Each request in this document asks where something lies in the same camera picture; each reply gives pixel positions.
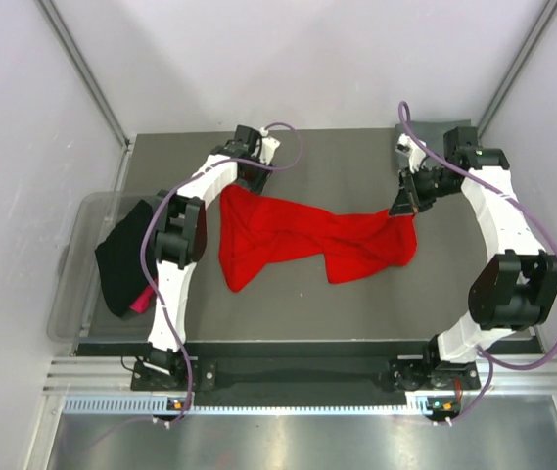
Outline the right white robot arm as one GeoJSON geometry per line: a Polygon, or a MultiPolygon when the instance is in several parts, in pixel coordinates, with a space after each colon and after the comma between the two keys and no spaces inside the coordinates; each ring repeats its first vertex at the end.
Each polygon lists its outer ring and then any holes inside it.
{"type": "Polygon", "coordinates": [[[425,383],[440,389],[456,381],[478,389],[478,352],[547,319],[557,296],[557,257],[544,249],[514,207],[504,152],[481,146],[476,128],[446,132],[442,165],[427,166],[424,147],[407,133],[397,138],[395,148],[407,163],[398,172],[399,190],[389,214],[417,215],[442,197],[463,195],[479,224],[487,264],[469,289],[467,312],[429,341],[419,365],[398,360],[392,370],[408,390],[425,383]]]}

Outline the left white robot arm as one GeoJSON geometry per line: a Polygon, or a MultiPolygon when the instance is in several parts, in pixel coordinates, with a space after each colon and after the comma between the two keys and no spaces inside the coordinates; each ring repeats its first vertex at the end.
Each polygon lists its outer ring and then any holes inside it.
{"type": "Polygon", "coordinates": [[[152,250],[156,267],[148,285],[158,290],[149,352],[136,366],[136,375],[153,373],[170,389],[186,386],[185,311],[193,272],[207,246],[207,208],[233,183],[262,190],[279,146],[267,129],[239,125],[234,136],[215,147],[188,180],[159,193],[144,245],[152,250]]]}

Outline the red t shirt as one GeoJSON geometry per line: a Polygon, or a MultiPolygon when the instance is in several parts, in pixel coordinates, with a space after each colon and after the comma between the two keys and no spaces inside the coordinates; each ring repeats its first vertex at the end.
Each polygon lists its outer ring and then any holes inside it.
{"type": "Polygon", "coordinates": [[[218,257],[233,292],[272,263],[321,255],[328,282],[342,284],[404,267],[418,247],[413,218],[387,210],[334,214],[237,185],[222,191],[219,209],[218,257]]]}

